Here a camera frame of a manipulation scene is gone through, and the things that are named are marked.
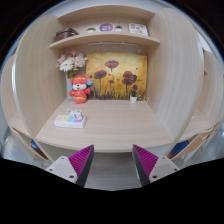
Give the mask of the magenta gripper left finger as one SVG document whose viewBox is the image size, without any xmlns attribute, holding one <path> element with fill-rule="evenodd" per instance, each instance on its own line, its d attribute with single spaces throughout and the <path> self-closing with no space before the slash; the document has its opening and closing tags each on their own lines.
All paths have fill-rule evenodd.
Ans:
<svg viewBox="0 0 224 224">
<path fill-rule="evenodd" d="M 90 145 L 69 157 L 60 156 L 47 168 L 47 171 L 84 187 L 93 157 L 94 146 Z"/>
</svg>

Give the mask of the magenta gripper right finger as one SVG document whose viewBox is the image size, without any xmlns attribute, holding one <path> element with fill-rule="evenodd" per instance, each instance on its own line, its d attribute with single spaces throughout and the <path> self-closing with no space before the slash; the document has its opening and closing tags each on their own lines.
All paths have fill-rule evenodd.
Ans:
<svg viewBox="0 0 224 224">
<path fill-rule="evenodd" d="M 140 146 L 133 146 L 132 155 L 142 186 L 179 171 L 166 156 L 158 157 Z"/>
</svg>

